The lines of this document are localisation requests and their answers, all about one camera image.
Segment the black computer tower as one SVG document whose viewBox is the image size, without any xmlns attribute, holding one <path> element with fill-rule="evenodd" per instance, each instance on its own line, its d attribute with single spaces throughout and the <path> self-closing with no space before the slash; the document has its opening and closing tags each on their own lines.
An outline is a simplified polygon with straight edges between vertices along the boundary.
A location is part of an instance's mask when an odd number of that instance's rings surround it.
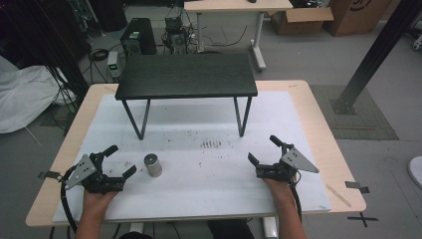
<svg viewBox="0 0 422 239">
<path fill-rule="evenodd" d="M 148 18 L 132 18 L 120 37 L 124 53 L 155 55 L 157 53 L 151 21 Z"/>
</svg>

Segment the dark curtain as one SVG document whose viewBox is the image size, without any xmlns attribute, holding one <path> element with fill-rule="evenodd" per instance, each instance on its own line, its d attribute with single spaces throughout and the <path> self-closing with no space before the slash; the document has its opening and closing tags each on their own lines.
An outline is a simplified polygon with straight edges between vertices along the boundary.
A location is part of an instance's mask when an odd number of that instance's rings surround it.
<svg viewBox="0 0 422 239">
<path fill-rule="evenodd" d="M 0 0 L 4 13 L 30 52 L 40 59 L 54 78 L 71 90 L 79 101 L 89 85 L 71 50 L 48 18 L 38 0 Z"/>
</svg>

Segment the black metal post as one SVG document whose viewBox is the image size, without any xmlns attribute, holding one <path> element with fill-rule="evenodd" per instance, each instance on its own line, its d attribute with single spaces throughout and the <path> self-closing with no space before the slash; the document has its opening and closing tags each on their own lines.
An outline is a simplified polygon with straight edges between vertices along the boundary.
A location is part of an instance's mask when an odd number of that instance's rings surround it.
<svg viewBox="0 0 422 239">
<path fill-rule="evenodd" d="M 350 81 L 331 107 L 337 115 L 353 115 L 353 105 L 366 85 L 393 50 L 401 36 L 422 13 L 422 0 L 401 0 Z"/>
</svg>

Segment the open electronics case with fan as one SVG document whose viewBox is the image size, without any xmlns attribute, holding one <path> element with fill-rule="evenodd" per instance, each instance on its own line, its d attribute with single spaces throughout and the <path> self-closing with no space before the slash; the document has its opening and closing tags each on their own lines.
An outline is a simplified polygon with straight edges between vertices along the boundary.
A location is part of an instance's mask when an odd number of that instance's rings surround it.
<svg viewBox="0 0 422 239">
<path fill-rule="evenodd" d="M 163 44 L 173 55 L 187 53 L 187 35 L 180 17 L 165 18 Z"/>
</svg>

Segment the small black table riser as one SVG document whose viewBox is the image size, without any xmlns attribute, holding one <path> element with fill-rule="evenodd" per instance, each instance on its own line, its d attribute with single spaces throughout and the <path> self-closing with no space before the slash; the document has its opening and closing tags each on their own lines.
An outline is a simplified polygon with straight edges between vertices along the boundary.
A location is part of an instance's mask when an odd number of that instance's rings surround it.
<svg viewBox="0 0 422 239">
<path fill-rule="evenodd" d="M 133 55 L 128 58 L 114 97 L 130 114 L 130 101 L 231 98 L 247 99 L 236 113 L 243 136 L 258 89 L 246 54 Z"/>
</svg>

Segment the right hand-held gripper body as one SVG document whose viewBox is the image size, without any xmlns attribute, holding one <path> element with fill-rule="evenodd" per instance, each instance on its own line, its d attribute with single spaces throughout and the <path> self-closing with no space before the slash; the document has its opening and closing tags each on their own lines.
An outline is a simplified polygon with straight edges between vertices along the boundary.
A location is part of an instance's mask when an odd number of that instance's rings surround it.
<svg viewBox="0 0 422 239">
<path fill-rule="evenodd" d="M 256 175 L 258 178 L 268 178 L 277 181 L 296 183 L 295 177 L 300 170 L 319 173 L 319 169 L 308 160 L 293 144 L 277 142 L 282 156 L 272 165 L 261 164 L 256 160 Z"/>
</svg>

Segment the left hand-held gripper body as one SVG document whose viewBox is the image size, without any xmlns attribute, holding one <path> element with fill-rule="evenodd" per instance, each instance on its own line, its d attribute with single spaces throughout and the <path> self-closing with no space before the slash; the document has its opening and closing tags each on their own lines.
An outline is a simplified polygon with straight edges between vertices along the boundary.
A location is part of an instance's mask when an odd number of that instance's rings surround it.
<svg viewBox="0 0 422 239">
<path fill-rule="evenodd" d="M 103 174 L 104 153 L 84 154 L 75 165 L 68 179 L 65 189 L 70 190 L 81 185 L 89 193 L 107 194 L 113 191 L 123 191 L 125 179 L 123 177 L 108 177 Z"/>
</svg>

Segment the grey floor mat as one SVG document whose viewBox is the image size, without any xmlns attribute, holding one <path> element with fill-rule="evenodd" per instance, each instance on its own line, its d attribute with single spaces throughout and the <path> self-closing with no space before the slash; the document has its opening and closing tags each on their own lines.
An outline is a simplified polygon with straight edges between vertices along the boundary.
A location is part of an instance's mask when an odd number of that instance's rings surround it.
<svg viewBox="0 0 422 239">
<path fill-rule="evenodd" d="M 332 103 L 343 89 L 344 86 L 311 85 L 317 104 L 336 139 L 399 139 L 367 89 L 359 95 L 350 113 L 336 114 Z"/>
</svg>

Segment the person's left hand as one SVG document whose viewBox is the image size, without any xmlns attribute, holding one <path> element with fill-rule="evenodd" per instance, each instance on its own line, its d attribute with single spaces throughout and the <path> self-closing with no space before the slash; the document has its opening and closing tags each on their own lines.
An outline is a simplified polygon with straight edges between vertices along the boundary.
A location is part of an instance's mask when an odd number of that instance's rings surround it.
<svg viewBox="0 0 422 239">
<path fill-rule="evenodd" d="M 109 204 L 117 196 L 116 192 L 106 194 L 84 192 L 83 216 L 104 220 Z"/>
</svg>

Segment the white round object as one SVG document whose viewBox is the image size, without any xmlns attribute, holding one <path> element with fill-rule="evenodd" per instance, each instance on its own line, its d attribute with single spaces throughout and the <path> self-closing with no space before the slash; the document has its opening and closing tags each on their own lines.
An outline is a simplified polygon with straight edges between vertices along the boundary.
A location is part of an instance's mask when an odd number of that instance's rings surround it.
<svg viewBox="0 0 422 239">
<path fill-rule="evenodd" d="M 422 188 L 422 156 L 416 156 L 409 161 L 408 172 L 412 180 Z"/>
</svg>

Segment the white table mat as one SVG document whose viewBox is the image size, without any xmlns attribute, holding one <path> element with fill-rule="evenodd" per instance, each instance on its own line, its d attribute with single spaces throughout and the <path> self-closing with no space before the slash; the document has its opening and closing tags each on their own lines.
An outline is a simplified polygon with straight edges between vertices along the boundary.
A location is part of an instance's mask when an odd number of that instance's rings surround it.
<svg viewBox="0 0 422 239">
<path fill-rule="evenodd" d="M 131 101 L 128 114 L 114 96 L 103 96 L 79 154 L 116 145 L 118 151 L 104 161 L 105 174 L 120 176 L 136 166 L 106 220 L 273 214 L 269 189 L 257 178 L 248 153 L 263 164 L 277 162 L 281 151 L 270 141 L 275 135 L 306 158 L 313 155 L 288 92 L 258 93 L 239 136 L 235 111 L 244 105 L 228 98 Z M 158 177 L 144 165 L 149 153 L 162 166 Z"/>
</svg>

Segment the white cloth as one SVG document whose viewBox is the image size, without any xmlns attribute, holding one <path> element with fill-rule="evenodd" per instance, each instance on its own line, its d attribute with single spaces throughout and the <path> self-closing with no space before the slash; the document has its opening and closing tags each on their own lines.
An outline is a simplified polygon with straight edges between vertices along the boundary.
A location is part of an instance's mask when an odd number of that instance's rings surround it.
<svg viewBox="0 0 422 239">
<path fill-rule="evenodd" d="M 75 100 L 76 95 L 65 90 L 45 66 L 19 70 L 0 56 L 0 133 L 26 127 L 51 104 Z"/>
</svg>

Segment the small open cardboard box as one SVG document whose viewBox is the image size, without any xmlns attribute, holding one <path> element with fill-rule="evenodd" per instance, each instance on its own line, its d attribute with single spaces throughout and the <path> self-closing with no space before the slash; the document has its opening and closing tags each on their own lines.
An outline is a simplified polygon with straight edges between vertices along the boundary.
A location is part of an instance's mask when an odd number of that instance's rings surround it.
<svg viewBox="0 0 422 239">
<path fill-rule="evenodd" d="M 271 15 L 272 26 L 279 35 L 318 33 L 324 22 L 332 20 L 333 14 L 329 7 L 295 8 Z"/>
</svg>

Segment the silver metal cylinder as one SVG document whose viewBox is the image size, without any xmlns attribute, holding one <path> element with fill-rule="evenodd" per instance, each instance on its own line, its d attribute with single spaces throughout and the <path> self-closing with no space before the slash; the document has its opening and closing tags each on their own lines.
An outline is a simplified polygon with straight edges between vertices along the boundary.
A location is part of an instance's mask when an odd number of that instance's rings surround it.
<svg viewBox="0 0 422 239">
<path fill-rule="evenodd" d="M 162 166 L 158 157 L 154 153 L 149 153 L 143 160 L 147 168 L 148 174 L 152 177 L 158 177 L 162 173 Z"/>
</svg>

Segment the power supply with green display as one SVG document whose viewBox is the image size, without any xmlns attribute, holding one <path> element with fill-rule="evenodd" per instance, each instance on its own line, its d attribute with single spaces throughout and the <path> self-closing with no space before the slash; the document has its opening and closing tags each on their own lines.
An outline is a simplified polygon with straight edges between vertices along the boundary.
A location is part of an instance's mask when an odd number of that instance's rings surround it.
<svg viewBox="0 0 422 239">
<path fill-rule="evenodd" d="M 118 52 L 116 51 L 108 52 L 107 68 L 109 70 L 110 75 L 113 78 L 118 78 L 120 76 L 121 66 L 120 66 Z"/>
</svg>

